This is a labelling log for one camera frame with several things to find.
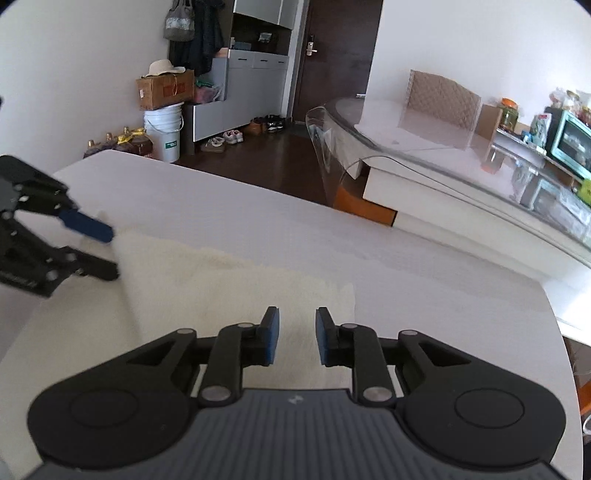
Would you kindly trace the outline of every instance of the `hanging bag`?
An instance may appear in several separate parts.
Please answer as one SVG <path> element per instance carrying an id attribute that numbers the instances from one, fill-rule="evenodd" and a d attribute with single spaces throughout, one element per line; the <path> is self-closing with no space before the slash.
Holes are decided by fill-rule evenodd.
<path id="1" fill-rule="evenodd" d="M 191 0 L 174 0 L 166 15 L 164 38 L 171 41 L 191 41 L 195 38 L 195 21 Z"/>

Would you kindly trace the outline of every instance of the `blue gripper pad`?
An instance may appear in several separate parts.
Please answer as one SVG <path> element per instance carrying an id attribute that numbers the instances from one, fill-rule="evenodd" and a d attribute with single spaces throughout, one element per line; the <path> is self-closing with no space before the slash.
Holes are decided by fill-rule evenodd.
<path id="1" fill-rule="evenodd" d="M 269 342 L 265 350 L 265 359 L 268 365 L 272 365 L 275 361 L 275 351 L 277 350 L 277 340 L 279 340 L 279 309 L 273 312 L 271 319 L 271 327 L 269 328 Z"/>
<path id="2" fill-rule="evenodd" d="M 326 330 L 324 329 L 324 323 L 318 310 L 316 310 L 316 342 L 318 343 L 318 351 L 320 353 L 320 363 L 326 365 L 326 357 L 328 356 Z"/>
<path id="3" fill-rule="evenodd" d="M 59 213 L 59 218 L 70 230 L 82 233 L 104 244 L 108 244 L 115 236 L 109 225 L 86 216 L 78 210 L 62 210 Z"/>

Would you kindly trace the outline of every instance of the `white bucket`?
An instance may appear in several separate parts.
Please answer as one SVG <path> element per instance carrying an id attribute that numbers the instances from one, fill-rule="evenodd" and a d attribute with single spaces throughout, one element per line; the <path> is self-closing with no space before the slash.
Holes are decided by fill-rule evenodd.
<path id="1" fill-rule="evenodd" d="M 154 158 L 172 163 L 180 157 L 184 127 L 182 103 L 144 112 L 144 128 L 154 144 Z"/>

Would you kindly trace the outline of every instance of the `hanging clothes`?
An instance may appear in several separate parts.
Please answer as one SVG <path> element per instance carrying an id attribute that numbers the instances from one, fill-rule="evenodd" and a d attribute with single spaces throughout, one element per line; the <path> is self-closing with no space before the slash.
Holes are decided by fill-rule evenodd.
<path id="1" fill-rule="evenodd" d="M 195 38 L 188 42 L 170 42 L 168 59 L 175 67 L 194 70 L 195 77 L 212 69 L 215 54 L 224 47 L 217 11 L 222 0 L 193 0 Z"/>

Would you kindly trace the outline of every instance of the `wall cabinet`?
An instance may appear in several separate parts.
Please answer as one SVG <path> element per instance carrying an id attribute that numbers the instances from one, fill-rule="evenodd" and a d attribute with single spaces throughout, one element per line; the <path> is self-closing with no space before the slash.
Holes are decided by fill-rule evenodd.
<path id="1" fill-rule="evenodd" d="M 297 0 L 283 0 L 279 15 L 279 25 L 293 30 L 296 21 Z"/>
<path id="2" fill-rule="evenodd" d="M 246 125 L 256 116 L 281 113 L 287 62 L 283 55 L 230 50 L 226 100 L 185 107 L 185 147 Z"/>
<path id="3" fill-rule="evenodd" d="M 236 0 L 234 12 L 265 22 L 294 28 L 298 0 Z"/>
<path id="4" fill-rule="evenodd" d="M 234 11 L 277 25 L 281 11 L 281 0 L 236 0 Z"/>

